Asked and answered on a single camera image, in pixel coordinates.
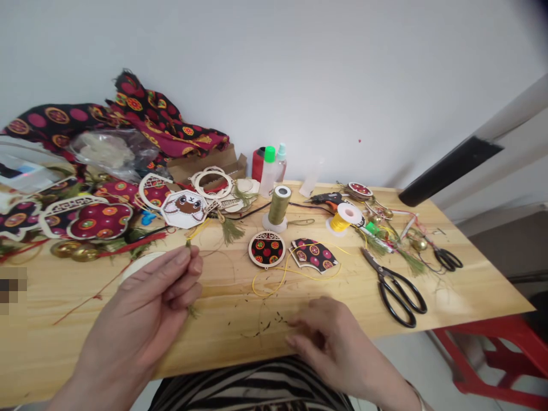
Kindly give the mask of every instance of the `plastic bottle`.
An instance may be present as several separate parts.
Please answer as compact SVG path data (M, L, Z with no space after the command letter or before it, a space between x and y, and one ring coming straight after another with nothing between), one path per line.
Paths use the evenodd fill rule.
M284 180L285 169L287 168L287 160L285 159L285 143L280 143L280 148L278 148L278 156L276 156L276 168L276 183L281 183Z
M299 193L309 198L312 194L312 191L314 191L314 187L316 186L316 183L318 182L318 178L320 177L320 171L321 166L324 164L324 158L318 157L316 161L314 161L307 174L307 178L304 180L303 185L301 186Z
M276 149L268 146L264 151L263 176L259 194L264 198L270 198L274 191L274 180L276 179Z

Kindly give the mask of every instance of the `left hand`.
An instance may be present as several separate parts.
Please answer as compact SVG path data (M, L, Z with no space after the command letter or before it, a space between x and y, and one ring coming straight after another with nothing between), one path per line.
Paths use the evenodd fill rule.
M50 409L78 408L74 401L79 398L86 404L78 409L131 407L179 334L188 307L202 294L198 252L196 246L171 250L120 285L91 328L73 377ZM66 398L72 399L70 404L62 401Z

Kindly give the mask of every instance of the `black-handled scissors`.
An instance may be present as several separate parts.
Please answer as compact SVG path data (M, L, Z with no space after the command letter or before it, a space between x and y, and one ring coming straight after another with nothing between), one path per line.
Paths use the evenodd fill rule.
M438 260L441 266L447 271L456 271L457 268L464 267L464 264L457 258L455 254L447 251L445 248L438 247L437 245L432 243L426 236L424 236L424 239L428 241L428 243L434 249L434 257L436 257L436 260Z
M382 301L384 302L384 305L386 306L387 310L390 312L390 315L394 317L398 323L403 325L407 328L415 328L417 326L417 319L415 317L415 314L413 314L413 310L415 310L419 314L425 314L426 311L428 311L428 307L426 306L426 301L424 301L424 298L422 298L421 293L413 285L411 281L409 281L407 278L403 277L402 275L398 274L397 272L392 271L389 268L381 266L377 260L367 251L365 248L361 248L361 253L364 255L365 259L368 261L369 264L371 264L371 267L375 269L378 275L378 291L381 294ZM396 289L399 291L399 294L389 285L386 278L391 279L392 284L396 287ZM404 291L403 287L401 286L399 281L402 281L411 291L413 291L413 294L417 298L417 301L419 303L420 307L417 307L416 304L413 302L411 298L407 295L407 293ZM409 317L408 321L405 321L402 319L396 311L392 308L390 301L388 300L388 296L386 293L390 293L392 297L398 302L401 308L404 309L406 314Z

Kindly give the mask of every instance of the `yellow thread spool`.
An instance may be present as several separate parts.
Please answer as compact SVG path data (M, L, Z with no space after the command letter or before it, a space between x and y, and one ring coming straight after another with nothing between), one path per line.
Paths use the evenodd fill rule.
M343 237L346 229L352 224L360 224L361 219L361 211L355 205L342 203L337 207L337 214L329 218L325 226L331 234Z

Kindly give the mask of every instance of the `spray bottle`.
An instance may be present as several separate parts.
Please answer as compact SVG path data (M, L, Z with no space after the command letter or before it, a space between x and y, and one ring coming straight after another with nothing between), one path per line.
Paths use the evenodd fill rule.
M278 156L276 156L276 183L284 181L285 169L287 168L287 160L285 159L285 143L280 143Z

